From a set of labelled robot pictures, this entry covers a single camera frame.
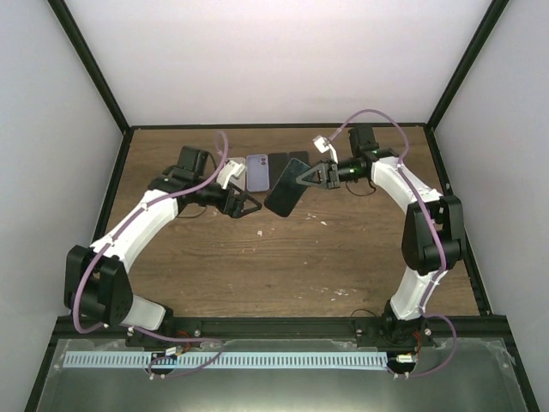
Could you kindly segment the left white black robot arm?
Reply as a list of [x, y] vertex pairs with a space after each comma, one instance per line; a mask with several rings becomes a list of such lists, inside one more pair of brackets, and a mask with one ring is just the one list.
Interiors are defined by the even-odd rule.
[[233, 219], [262, 205], [234, 184], [246, 170], [241, 161], [223, 157], [214, 172], [203, 176], [211, 154], [182, 148], [178, 162], [153, 179], [138, 204], [107, 234], [89, 246], [74, 246], [65, 266], [64, 304], [82, 334], [122, 325], [145, 330], [155, 346], [168, 345], [175, 325], [166, 307], [134, 294], [129, 273], [139, 254], [168, 223], [196, 204], [213, 207]]

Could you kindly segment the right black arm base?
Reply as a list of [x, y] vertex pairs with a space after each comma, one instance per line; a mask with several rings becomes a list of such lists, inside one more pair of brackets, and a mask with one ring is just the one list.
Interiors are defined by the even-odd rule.
[[391, 347], [406, 347], [421, 343], [422, 316], [411, 320], [399, 319], [387, 300], [379, 315], [365, 308], [351, 313], [351, 325], [356, 336], [382, 340]]

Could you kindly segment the black phone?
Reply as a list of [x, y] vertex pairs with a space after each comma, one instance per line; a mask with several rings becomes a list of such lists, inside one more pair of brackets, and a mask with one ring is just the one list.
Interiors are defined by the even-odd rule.
[[286, 152], [268, 154], [268, 178], [270, 190], [274, 188], [279, 177], [287, 166], [288, 161], [288, 153]]
[[307, 189], [306, 185], [297, 182], [297, 177], [310, 169], [311, 167], [307, 163], [292, 158], [265, 198], [265, 208], [279, 217], [287, 218]]

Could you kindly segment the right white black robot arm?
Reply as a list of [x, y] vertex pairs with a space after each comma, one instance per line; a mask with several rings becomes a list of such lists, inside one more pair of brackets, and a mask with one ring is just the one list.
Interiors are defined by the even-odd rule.
[[462, 203], [444, 195], [414, 175], [404, 156], [380, 148], [372, 132], [355, 127], [349, 133], [352, 157], [339, 159], [330, 137], [316, 136], [313, 144], [327, 160], [302, 172], [296, 183], [333, 190], [343, 183], [367, 179], [385, 191], [405, 215], [401, 253], [406, 264], [400, 286], [383, 310], [381, 334], [393, 346], [402, 345], [419, 330], [435, 288], [465, 254]]

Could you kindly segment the lilac phone case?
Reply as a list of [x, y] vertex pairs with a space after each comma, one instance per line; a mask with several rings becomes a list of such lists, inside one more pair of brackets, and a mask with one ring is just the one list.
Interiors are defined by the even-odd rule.
[[250, 154], [246, 157], [247, 177], [246, 189], [249, 192], [265, 192], [269, 190], [268, 156], [266, 154]]

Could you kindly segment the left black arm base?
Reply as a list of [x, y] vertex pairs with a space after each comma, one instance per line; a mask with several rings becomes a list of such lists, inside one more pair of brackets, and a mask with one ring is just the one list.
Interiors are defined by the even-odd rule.
[[176, 339], [198, 338], [202, 334], [200, 318], [171, 317], [165, 319], [158, 330], [138, 331], [135, 327], [126, 343], [131, 347], [167, 348]]

